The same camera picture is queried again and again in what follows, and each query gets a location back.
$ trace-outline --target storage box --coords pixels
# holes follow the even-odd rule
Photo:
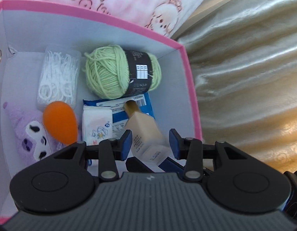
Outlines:
[[[4,0],[0,2],[0,223],[16,211],[9,194],[11,178],[25,168],[15,148],[14,131],[3,111],[4,102],[36,108],[44,52],[58,44],[82,52],[118,44],[157,56],[160,86],[149,93],[162,133],[175,128],[184,137],[201,139],[200,118],[192,74],[184,47],[138,25],[79,7],[55,3]],[[75,112],[81,118],[82,99],[97,97],[80,72]]]

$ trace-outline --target orange egg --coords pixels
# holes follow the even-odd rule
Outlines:
[[[77,119],[73,109],[65,102],[52,102],[44,110],[43,123],[57,141],[70,145],[77,141]]]

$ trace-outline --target blue wet wipe package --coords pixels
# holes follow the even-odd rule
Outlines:
[[[154,117],[153,108],[152,108],[148,93],[144,93],[137,96],[130,96],[125,98],[115,99],[115,100],[108,100],[108,99],[102,99],[102,100],[96,100],[96,101],[83,100],[83,104],[87,106],[111,107],[112,116],[113,116],[113,125],[112,125],[113,137],[116,139],[119,139],[125,132],[124,126],[128,121],[128,115],[124,110],[124,104],[129,100],[134,100],[143,113]]]

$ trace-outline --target yarn strand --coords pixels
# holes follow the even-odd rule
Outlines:
[[[85,63],[86,81],[89,89],[103,99],[122,97],[127,89],[129,67],[124,50],[119,45],[95,49]],[[161,81],[161,68],[156,56],[149,54],[153,75],[149,91],[156,89]]]

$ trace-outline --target bottle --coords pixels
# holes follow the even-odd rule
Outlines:
[[[142,162],[158,166],[168,157],[171,149],[166,146],[165,137],[155,119],[142,113],[135,101],[127,101],[124,108],[129,117],[124,128],[133,132],[133,155]]]

